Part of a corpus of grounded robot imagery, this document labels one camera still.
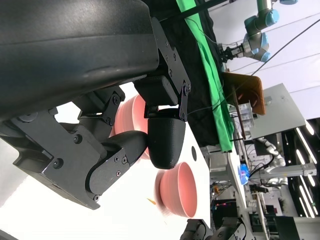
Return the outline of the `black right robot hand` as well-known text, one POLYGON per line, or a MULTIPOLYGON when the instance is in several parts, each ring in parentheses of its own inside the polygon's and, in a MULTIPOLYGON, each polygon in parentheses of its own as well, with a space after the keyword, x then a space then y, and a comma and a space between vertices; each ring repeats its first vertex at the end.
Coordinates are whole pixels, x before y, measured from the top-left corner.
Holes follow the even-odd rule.
POLYGON ((224 217, 214 232, 203 219, 188 219, 180 240, 255 240, 256 238, 240 217, 224 217))

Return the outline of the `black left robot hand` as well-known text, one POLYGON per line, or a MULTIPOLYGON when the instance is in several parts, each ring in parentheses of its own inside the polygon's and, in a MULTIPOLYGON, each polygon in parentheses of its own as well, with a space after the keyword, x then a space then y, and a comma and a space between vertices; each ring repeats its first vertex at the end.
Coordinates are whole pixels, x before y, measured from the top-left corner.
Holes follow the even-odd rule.
POLYGON ((65 199, 98 209, 145 150, 174 168, 190 89, 142 0, 0 3, 0 137, 65 199))

